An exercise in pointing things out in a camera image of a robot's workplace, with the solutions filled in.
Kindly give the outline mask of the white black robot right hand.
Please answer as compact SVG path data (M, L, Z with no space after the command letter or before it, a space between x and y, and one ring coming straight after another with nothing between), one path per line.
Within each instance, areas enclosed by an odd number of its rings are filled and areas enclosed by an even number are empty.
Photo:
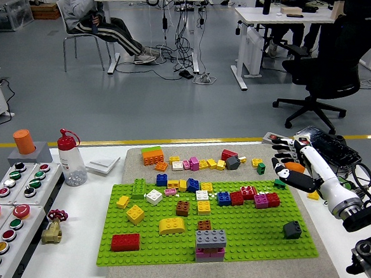
M280 180L307 193L317 191L328 202L328 208L337 219L347 217L361 210L362 201L354 192L345 189L336 174L314 147L297 140L275 139L273 148L280 153L272 158L273 168ZM297 159L309 172L299 173L286 168L279 157Z

